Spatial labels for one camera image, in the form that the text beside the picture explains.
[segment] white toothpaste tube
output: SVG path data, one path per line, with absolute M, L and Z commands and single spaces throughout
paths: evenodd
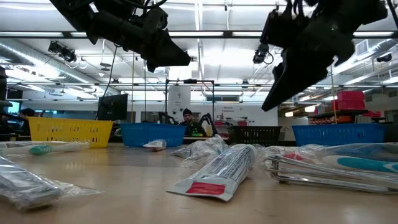
M 232 146 L 198 172 L 172 186 L 168 192 L 215 197 L 227 202 L 248 176 L 256 154 L 256 148 L 252 145 Z

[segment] black basket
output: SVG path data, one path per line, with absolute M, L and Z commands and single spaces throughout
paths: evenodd
M 386 124 L 384 142 L 398 142 L 398 124 Z
M 275 126 L 231 126 L 228 128 L 228 132 L 229 139 L 235 144 L 276 146 L 281 128 Z

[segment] yellow plastic bin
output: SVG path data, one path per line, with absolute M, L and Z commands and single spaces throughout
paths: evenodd
M 32 141 L 84 141 L 90 147 L 106 147 L 111 135 L 113 121 L 84 119 L 30 117 Z

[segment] blue plastic bin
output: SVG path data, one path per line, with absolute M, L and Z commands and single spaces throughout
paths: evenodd
M 351 143 L 383 143 L 386 127 L 381 124 L 321 124 L 293 126 L 296 144 L 338 146 Z
M 120 124 L 120 128 L 125 146 L 142 147 L 148 142 L 163 139 L 166 140 L 167 147 L 177 147 L 182 145 L 187 127 L 155 123 L 128 123 Z

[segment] table surface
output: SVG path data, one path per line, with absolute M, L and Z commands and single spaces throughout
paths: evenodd
M 52 207 L 18 212 L 0 203 L 1 223 L 397 223 L 398 195 L 285 185 L 252 172 L 231 201 L 166 192 L 193 171 L 179 168 L 173 149 L 110 144 L 107 149 L 10 157 L 28 170 L 63 182 L 103 190 L 66 198 Z

